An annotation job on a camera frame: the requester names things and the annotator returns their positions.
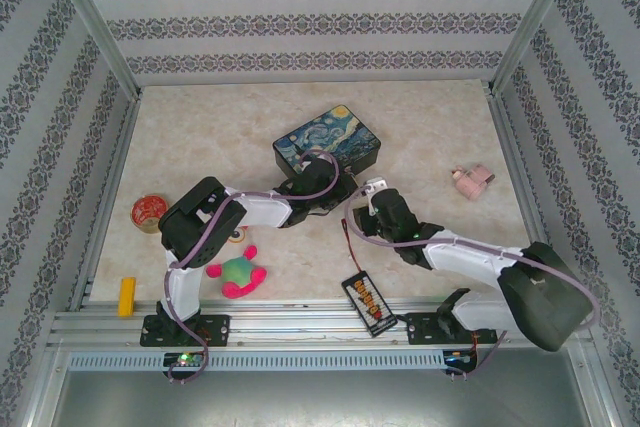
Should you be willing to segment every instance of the starry night box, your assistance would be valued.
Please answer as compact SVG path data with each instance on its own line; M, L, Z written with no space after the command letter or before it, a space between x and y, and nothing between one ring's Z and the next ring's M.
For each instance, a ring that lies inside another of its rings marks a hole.
M273 143L276 163L291 177L302 171L300 155L309 149L333 154L341 169L357 175L375 164L380 140L344 105L338 105Z

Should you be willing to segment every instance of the patterned wallpaper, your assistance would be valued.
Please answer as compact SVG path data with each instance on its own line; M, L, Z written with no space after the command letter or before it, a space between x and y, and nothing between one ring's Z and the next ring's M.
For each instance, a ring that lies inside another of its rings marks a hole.
M67 308L130 110L70 0L0 0L0 426Z
M554 0L503 92L547 237L600 299L596 346L624 425L640 424L637 7Z
M481 78L532 0L94 0L140 85Z

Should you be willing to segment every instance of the yellow block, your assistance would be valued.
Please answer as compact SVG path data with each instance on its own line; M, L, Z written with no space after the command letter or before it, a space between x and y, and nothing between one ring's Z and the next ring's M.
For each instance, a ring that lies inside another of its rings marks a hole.
M125 277L120 284L120 301L118 302L118 316L133 315L133 297L136 292L136 278Z

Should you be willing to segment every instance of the marble pattern surface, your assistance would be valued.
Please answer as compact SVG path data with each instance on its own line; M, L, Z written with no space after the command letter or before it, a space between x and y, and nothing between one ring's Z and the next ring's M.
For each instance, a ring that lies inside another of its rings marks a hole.
M310 119L347 105L381 140L377 163L358 181L384 176L419 220L504 246L529 241L479 81L343 82L147 87L118 189L92 301L118 298L122 277L137 279L136 300L157 300L166 268L159 234L131 223L137 198L177 201L204 176L240 190L284 180L272 142ZM481 162L496 179L477 202L453 186L451 169ZM356 270L340 226L342 209L291 229L250 228L216 258L258 247L269 275L246 300L344 298L340 283ZM358 261L387 298L445 297L470 279L402 262L391 249L352 239ZM204 278L201 298L218 299L220 281Z

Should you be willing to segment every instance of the small pink object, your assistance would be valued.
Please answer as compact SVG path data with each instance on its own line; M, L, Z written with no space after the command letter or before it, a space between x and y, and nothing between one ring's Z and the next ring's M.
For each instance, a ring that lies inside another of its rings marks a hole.
M456 189L469 200L476 200L485 191L495 175L484 165L478 164L471 170L460 165L452 172Z

